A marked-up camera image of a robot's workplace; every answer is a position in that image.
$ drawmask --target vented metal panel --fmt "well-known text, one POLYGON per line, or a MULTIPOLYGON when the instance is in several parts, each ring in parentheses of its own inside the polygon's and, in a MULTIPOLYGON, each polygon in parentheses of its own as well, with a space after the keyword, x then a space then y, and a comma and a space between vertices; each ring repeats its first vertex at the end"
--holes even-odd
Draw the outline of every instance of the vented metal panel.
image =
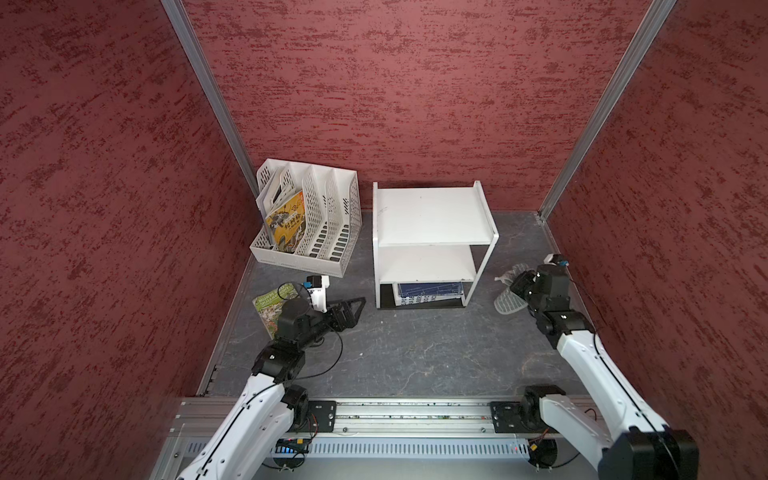
MULTIPOLYGON (((525 439, 398 439, 315 438, 307 457, 314 458, 522 458, 528 460, 525 439)), ((274 458, 295 452, 281 447, 274 458)))

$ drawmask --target black cable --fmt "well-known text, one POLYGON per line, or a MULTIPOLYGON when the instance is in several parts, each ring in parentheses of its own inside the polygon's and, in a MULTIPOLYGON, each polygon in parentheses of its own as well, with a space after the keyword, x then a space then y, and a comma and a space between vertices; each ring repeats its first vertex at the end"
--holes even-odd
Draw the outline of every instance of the black cable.
MULTIPOLYGON (((278 286, 278 287, 277 287, 277 296, 278 296, 278 297, 279 297, 281 300, 290 300, 290 298, 283 298, 283 296, 282 296, 282 295, 280 295, 280 289, 281 289, 281 288, 283 288, 283 285, 288 285, 288 284, 290 284, 290 285, 293 285, 294 283, 296 283, 296 282, 285 282, 285 283, 281 283, 281 284, 280 284, 280 286, 278 286)), ((306 294, 307 294, 307 295, 310 297, 310 299, 311 299, 311 298, 312 298, 312 294, 310 294, 310 291, 309 291, 309 290, 308 290, 308 289, 307 289, 307 288, 304 286, 304 284, 303 284, 303 283, 299 283, 299 285, 301 285, 301 287, 304 289, 304 291, 306 292, 306 294)), ((296 290, 296 287, 294 287, 293 289, 296 291, 296 295, 298 296, 298 295, 299 295, 299 290, 296 290)))
POLYGON ((577 453, 576 455, 574 455, 574 456, 573 456, 573 458, 571 458, 571 459, 570 459, 570 460, 568 460, 567 462, 562 462, 560 465, 555 465, 554 467, 549 467, 549 468, 560 468, 560 467, 565 467, 567 464, 569 464, 569 463, 573 462, 573 461, 574 461, 574 460, 575 460, 575 459, 576 459, 576 458, 577 458, 579 455, 581 455, 581 453, 577 453))
MULTIPOLYGON (((340 345, 341 345, 341 349, 339 350, 339 356, 338 356, 338 357, 336 357, 336 361, 333 363, 333 365, 331 365, 331 366, 330 366, 330 367, 328 367, 327 369, 323 370, 322 372, 320 372, 320 373, 316 373, 316 374, 314 374, 314 375, 308 375, 308 376, 300 376, 300 377, 296 377, 295 379, 288 379, 288 380, 283 380, 282 382, 273 383, 272 385, 270 385, 270 386, 266 387, 265 389, 261 389, 261 391, 260 391, 260 392, 258 392, 256 395, 252 396, 252 397, 251 397, 251 398, 250 398, 250 399, 249 399, 247 402, 245 402, 245 404, 246 404, 246 405, 250 405, 250 403, 251 403, 251 402, 252 402, 254 399, 258 398, 258 396, 259 396, 259 395, 261 395, 262 393, 266 392, 267 390, 269 390, 269 389, 271 389, 271 388, 273 388, 273 387, 276 387, 276 386, 278 386, 278 385, 282 385, 282 384, 284 384, 284 383, 288 383, 288 382, 293 382, 293 381, 296 381, 296 380, 306 380, 306 379, 313 379, 313 378, 315 378, 316 376, 321 376, 321 375, 324 375, 324 374, 326 374, 326 373, 330 372, 330 370, 331 370, 333 367, 335 367, 335 366, 336 366, 336 364, 339 362, 339 360, 341 360, 341 355, 342 355, 342 353, 344 353, 344 340, 342 340, 342 338, 341 338, 341 335, 339 335, 339 332, 337 332, 337 331, 335 331, 335 330, 333 330, 333 329, 332 329, 331 331, 332 331, 332 332, 334 332, 334 333, 336 334, 336 336, 338 336, 338 337, 339 337, 339 343, 340 343, 340 345)), ((210 455, 208 456, 208 460, 206 460, 206 461, 205 461, 205 463, 203 464, 203 469, 205 469, 205 465, 208 465, 208 463, 210 463, 210 460, 213 458, 213 456, 214 456, 214 453, 216 453, 216 450, 219 448, 219 445, 221 445, 221 442, 224 440, 224 437, 226 437, 226 436, 227 436, 227 433, 229 433, 229 432, 230 432, 230 429, 232 428, 232 425, 234 425, 235 421, 237 421, 237 417, 239 417, 239 416, 240 416, 240 413, 241 413, 242 411, 243 411, 243 409, 240 409, 240 410, 239 410, 239 411, 238 411, 238 412, 235 414, 235 418, 234 418, 234 419, 232 419, 232 422, 230 423, 230 426, 228 426, 228 427, 227 427, 227 430, 225 430, 225 431, 224 431, 224 434, 221 436, 221 438, 219 438, 219 442, 216 444, 216 446, 214 446, 213 450, 211 450, 211 451, 210 451, 210 455)), ((200 474, 198 474, 198 475, 197 475, 197 477, 195 478, 195 480, 199 480, 199 479, 200 479, 200 474)))
MULTIPOLYGON (((598 304, 594 301, 594 298, 592 298, 592 295, 589 294, 589 292, 576 280, 571 278, 571 282, 574 283, 574 285, 577 288, 581 288, 581 291, 587 294, 587 297, 589 298, 589 301, 592 302, 592 305, 594 305, 594 309, 597 310, 598 314, 600 315, 600 318, 605 322, 605 315, 600 311, 600 307, 598 304)), ((669 447, 667 447, 667 442, 664 440, 664 437, 662 437, 658 430, 656 430, 656 427, 654 427, 654 424, 650 422, 648 417, 645 415, 645 413, 640 409, 640 406, 637 405, 637 403, 634 401, 632 396, 629 394, 627 389, 624 388, 623 385, 621 385, 621 382, 619 382, 619 379, 614 374, 613 370, 611 370, 611 367, 608 366, 608 364, 605 362, 605 359, 603 358, 602 354, 600 353, 600 349, 598 348, 598 329, 594 325, 594 322, 591 319, 588 319, 589 323, 592 324, 592 329, 594 332, 592 333, 592 343, 594 344, 594 349, 598 353, 598 357, 600 358, 600 361, 605 366, 605 369, 611 374, 612 377, 614 377, 614 380, 616 380, 616 383, 619 384, 622 390, 624 390, 624 393, 627 395, 629 400, 632 402, 632 405, 634 405, 634 408, 643 416, 645 421, 648 423, 648 426, 650 426, 650 429, 654 431, 654 433, 658 436, 659 440, 661 441, 661 445, 664 447, 664 450, 667 451, 667 454, 670 456, 670 460, 672 461, 672 466, 674 467, 675 472, 677 473, 677 477, 680 477, 680 469, 677 467, 677 462, 674 459, 674 456, 672 455, 672 452, 670 451, 669 447)))

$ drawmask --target white shelf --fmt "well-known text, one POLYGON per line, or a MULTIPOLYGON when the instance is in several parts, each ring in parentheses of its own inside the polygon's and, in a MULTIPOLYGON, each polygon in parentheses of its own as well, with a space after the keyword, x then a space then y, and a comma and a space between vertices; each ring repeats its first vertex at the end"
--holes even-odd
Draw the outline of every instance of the white shelf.
POLYGON ((373 271, 376 308, 467 306, 498 230, 482 185, 385 188, 373 182, 373 271), (488 245, 475 270, 470 245, 488 245), (460 300, 396 305, 392 283, 472 283, 460 300))
POLYGON ((380 283, 474 282, 469 245, 380 247, 380 283))
POLYGON ((490 245, 495 227, 474 187, 377 190, 379 246, 490 245))

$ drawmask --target book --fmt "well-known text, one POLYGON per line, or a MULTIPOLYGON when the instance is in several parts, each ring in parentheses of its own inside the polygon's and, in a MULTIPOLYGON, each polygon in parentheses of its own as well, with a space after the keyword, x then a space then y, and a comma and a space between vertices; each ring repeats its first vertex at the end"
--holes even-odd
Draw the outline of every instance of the book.
POLYGON ((455 283, 393 283, 395 305, 438 302, 462 298, 464 286, 455 283))
POLYGON ((264 324, 271 339, 275 338, 277 317, 283 312, 283 304, 286 300, 295 298, 297 295, 298 293, 293 288, 293 285, 285 283, 280 286, 280 295, 277 294, 277 289, 275 289, 253 299, 253 306, 256 307, 256 311, 259 313, 259 317, 261 317, 261 323, 264 324))
POLYGON ((264 223, 269 229, 275 250, 285 253, 296 252, 306 232, 304 192, 300 191, 285 204, 276 208, 264 223))

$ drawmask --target black base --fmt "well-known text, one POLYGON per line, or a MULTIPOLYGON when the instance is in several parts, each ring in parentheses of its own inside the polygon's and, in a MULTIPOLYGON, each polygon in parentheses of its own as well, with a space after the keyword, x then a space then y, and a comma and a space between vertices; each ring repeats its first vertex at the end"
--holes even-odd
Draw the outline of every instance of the black base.
MULTIPOLYGON (((522 404, 520 402, 491 402, 493 415, 493 430, 496 433, 544 433, 547 425, 530 429, 523 422, 522 404)), ((558 431, 549 427, 549 433, 558 431)))
POLYGON ((438 300, 437 302, 414 303, 413 305, 395 305, 395 292, 391 283, 379 285, 379 295, 382 305, 380 310, 417 310, 425 308, 464 308, 462 299, 438 300))
POLYGON ((336 424, 336 402, 333 400, 310 400, 307 417, 309 417, 308 421, 304 422, 300 428, 290 430, 290 432, 309 433, 310 435, 314 435, 315 432, 333 432, 333 426, 336 424))

